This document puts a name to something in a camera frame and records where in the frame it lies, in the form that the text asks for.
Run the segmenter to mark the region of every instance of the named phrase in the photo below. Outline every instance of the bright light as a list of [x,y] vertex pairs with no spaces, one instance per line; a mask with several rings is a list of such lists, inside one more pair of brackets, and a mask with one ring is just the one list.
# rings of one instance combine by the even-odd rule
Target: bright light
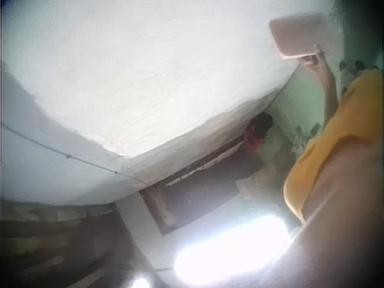
[[131,288],[151,288],[151,285],[144,278],[137,279]]
[[177,276],[193,285],[208,284],[265,266],[289,240],[283,221],[265,216],[182,250]]

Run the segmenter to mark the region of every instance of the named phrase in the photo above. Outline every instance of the ceiling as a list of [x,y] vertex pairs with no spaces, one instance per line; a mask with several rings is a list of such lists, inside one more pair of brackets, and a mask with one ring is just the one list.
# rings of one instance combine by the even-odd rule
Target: ceiling
[[2,9],[3,123],[111,171],[3,127],[3,196],[109,203],[217,149],[297,66],[279,58],[268,22],[328,14],[332,3],[9,1]]

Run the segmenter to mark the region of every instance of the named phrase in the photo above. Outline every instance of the person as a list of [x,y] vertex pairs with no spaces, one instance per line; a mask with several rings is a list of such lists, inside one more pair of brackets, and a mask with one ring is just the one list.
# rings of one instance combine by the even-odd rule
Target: person
[[286,178],[286,204],[302,225],[260,287],[383,287],[382,71],[365,70],[338,103],[322,51],[299,62],[323,86],[323,131]]
[[270,114],[266,112],[258,114],[245,129],[244,144],[252,151],[256,151],[262,145],[273,124],[274,120]]
[[320,81],[325,93],[323,131],[310,140],[284,183],[286,203],[304,223],[328,196],[334,180],[356,169],[370,151],[381,153],[383,76],[381,70],[365,70],[338,104],[335,77],[321,49],[317,46],[315,58],[299,62]]

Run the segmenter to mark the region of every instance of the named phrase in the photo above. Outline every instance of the wire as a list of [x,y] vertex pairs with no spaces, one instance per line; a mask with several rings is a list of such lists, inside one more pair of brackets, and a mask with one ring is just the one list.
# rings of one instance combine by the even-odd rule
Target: wire
[[22,134],[22,133],[16,131],[15,129],[9,127],[7,124],[5,124],[5,123],[3,123],[3,122],[1,122],[1,126],[3,126],[3,127],[4,127],[6,130],[8,130],[9,132],[11,132],[11,133],[13,133],[13,134],[15,134],[15,135],[17,135],[17,136],[19,136],[19,137],[21,137],[21,138],[27,140],[27,141],[30,141],[30,142],[32,142],[32,143],[38,145],[38,146],[44,147],[44,148],[46,148],[46,149],[48,149],[48,150],[50,150],[50,151],[52,151],[52,152],[55,152],[55,153],[57,153],[57,154],[61,154],[61,155],[65,156],[67,159],[73,159],[73,160],[79,161],[79,162],[81,162],[81,163],[88,164],[88,165],[91,165],[91,166],[94,166],[94,167],[103,169],[103,170],[108,171],[108,172],[112,172],[112,173],[114,173],[114,174],[116,174],[116,175],[123,175],[123,176],[129,177],[129,178],[131,178],[131,179],[133,179],[133,180],[135,180],[135,181],[137,181],[137,182],[140,182],[140,183],[146,185],[146,186],[147,186],[146,188],[152,186],[151,184],[148,184],[148,183],[146,183],[145,181],[143,181],[143,180],[141,180],[141,179],[139,179],[139,178],[137,178],[137,177],[134,177],[134,176],[131,176],[131,175],[129,175],[129,174],[121,173],[121,172],[118,172],[118,171],[115,171],[115,170],[112,170],[112,169],[103,167],[103,166],[101,166],[101,165],[98,165],[98,164],[95,164],[95,163],[86,161],[86,160],[81,159],[81,158],[79,158],[79,157],[72,156],[72,155],[70,155],[70,154],[68,154],[68,153],[64,153],[64,152],[62,152],[62,151],[60,151],[60,150],[57,150],[57,149],[55,149],[55,148],[49,147],[49,146],[47,146],[47,145],[45,145],[45,144],[42,144],[42,143],[40,143],[40,142],[38,142],[38,141],[36,141],[36,140],[34,140],[34,139],[32,139],[32,138],[30,138],[30,137],[24,135],[24,134]]

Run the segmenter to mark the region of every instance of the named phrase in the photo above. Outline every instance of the pink object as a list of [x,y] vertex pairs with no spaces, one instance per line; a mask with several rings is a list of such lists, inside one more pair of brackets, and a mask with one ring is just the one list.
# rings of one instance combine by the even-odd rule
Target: pink object
[[269,22],[272,36],[283,59],[314,55],[315,44],[324,52],[331,51],[335,36],[322,13],[296,14]]

